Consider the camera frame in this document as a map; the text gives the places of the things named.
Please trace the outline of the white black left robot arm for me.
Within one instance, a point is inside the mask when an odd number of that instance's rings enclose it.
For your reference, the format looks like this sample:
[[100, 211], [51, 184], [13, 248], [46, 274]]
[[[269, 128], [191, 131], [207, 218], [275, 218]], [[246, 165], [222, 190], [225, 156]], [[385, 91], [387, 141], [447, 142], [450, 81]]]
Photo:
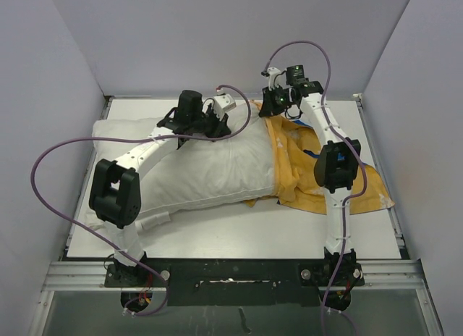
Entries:
[[111, 241], [118, 247], [115, 259], [123, 266], [121, 276], [132, 286], [144, 283], [147, 267], [135, 220], [141, 210], [140, 182], [164, 157], [178, 150], [191, 135], [221, 138], [232, 132], [227, 126], [228, 112], [236, 101], [218, 92], [203, 107], [203, 95], [185, 90], [178, 104], [163, 117], [140, 143], [127, 153], [109, 161], [101, 159], [95, 166], [89, 207], [104, 222]]

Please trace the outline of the white pillow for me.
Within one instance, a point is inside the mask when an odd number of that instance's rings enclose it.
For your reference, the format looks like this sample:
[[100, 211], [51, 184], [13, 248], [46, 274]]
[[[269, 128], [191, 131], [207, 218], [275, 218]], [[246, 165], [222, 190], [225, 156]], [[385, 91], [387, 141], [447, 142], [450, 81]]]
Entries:
[[217, 142], [189, 140], [141, 179], [135, 221], [146, 231], [177, 211], [204, 209], [269, 196], [275, 189], [273, 146], [255, 105], [229, 112], [228, 126], [243, 131]]

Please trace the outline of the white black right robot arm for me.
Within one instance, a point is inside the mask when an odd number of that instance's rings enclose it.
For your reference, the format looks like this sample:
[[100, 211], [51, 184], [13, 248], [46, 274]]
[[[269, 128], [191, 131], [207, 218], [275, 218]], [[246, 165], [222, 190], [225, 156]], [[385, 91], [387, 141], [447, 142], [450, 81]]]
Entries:
[[360, 164], [361, 144], [347, 137], [324, 99], [320, 83], [305, 77], [302, 65], [281, 71], [269, 67], [262, 72], [268, 80], [263, 89], [260, 117], [275, 117], [297, 106], [315, 131], [321, 151], [314, 166], [314, 178], [322, 187], [328, 233], [325, 248], [331, 254], [353, 249], [350, 240], [350, 199]]

